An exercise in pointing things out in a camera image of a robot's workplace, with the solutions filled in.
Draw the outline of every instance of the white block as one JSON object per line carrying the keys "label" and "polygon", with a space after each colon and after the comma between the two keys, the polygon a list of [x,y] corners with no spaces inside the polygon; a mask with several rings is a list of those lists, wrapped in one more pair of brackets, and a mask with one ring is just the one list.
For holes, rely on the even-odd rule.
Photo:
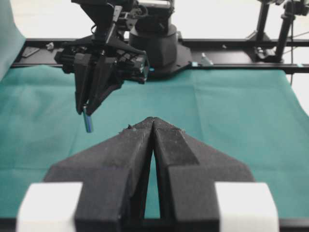
{"label": "white block", "polygon": [[279,232],[278,211],[265,183],[216,182],[220,232]]}
{"label": "white block", "polygon": [[81,182],[30,185],[18,211],[16,231],[75,232],[82,186]]}

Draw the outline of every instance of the cable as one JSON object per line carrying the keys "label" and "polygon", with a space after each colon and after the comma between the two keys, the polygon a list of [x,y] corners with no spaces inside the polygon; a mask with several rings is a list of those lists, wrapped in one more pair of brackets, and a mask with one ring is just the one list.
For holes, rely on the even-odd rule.
{"label": "cable", "polygon": [[93,29],[94,29],[96,26],[97,26],[97,25],[95,24],[95,25],[93,25],[93,26],[91,27],[91,33],[92,33],[92,34],[94,34]]}
{"label": "cable", "polygon": [[309,34],[309,31],[295,35],[294,38],[297,38],[297,37],[302,36],[302,35],[307,35],[307,34]]}
{"label": "cable", "polygon": [[[294,0],[292,0],[292,14],[293,14],[293,19],[292,19],[292,36],[291,36],[291,41],[292,44],[294,42],[294,19],[295,19],[295,3]],[[291,49],[291,64],[294,64],[294,47],[292,46]],[[294,74],[291,74],[291,86],[293,85],[293,78],[294,78]]]}
{"label": "cable", "polygon": [[286,51],[286,52],[284,52],[283,54],[285,55],[285,54],[287,54],[287,53],[290,53],[292,50],[289,50],[289,51]]}

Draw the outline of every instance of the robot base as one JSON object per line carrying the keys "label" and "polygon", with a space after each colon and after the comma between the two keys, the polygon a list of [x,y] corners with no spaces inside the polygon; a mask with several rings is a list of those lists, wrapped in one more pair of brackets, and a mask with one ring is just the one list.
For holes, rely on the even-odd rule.
{"label": "robot base", "polygon": [[147,52],[151,65],[150,79],[168,78],[192,63],[191,50],[177,40],[177,29],[171,25],[167,34],[130,32],[129,44]]}

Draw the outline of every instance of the green cloth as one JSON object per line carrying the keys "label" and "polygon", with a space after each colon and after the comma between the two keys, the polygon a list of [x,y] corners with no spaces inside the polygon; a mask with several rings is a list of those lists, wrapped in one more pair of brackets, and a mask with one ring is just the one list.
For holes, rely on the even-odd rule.
{"label": "green cloth", "polygon": [[[309,217],[309,118],[282,71],[193,71],[126,82],[86,134],[74,78],[47,66],[9,70],[0,83],[0,217],[15,217],[30,183],[53,163],[157,116],[245,162],[269,184],[280,217]],[[152,163],[147,217],[158,217]]]}
{"label": "green cloth", "polygon": [[0,81],[16,59],[24,41],[14,23],[10,0],[0,0]]}

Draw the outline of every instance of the black foam pad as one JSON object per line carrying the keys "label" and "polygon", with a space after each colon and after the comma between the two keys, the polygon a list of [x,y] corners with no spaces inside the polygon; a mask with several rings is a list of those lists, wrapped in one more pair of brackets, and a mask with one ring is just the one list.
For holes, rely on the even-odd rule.
{"label": "black foam pad", "polygon": [[82,227],[95,222],[94,231],[120,231],[125,212],[142,217],[153,150],[153,118],[119,135],[54,164],[45,182],[81,181],[82,195],[75,215]]}
{"label": "black foam pad", "polygon": [[120,216],[129,204],[129,169],[53,166],[45,182],[82,182],[83,188],[75,212],[77,231],[118,232]]}
{"label": "black foam pad", "polygon": [[249,168],[161,120],[155,119],[154,135],[161,216],[175,219],[180,231],[205,231],[206,225],[217,231],[214,182],[254,181]]}

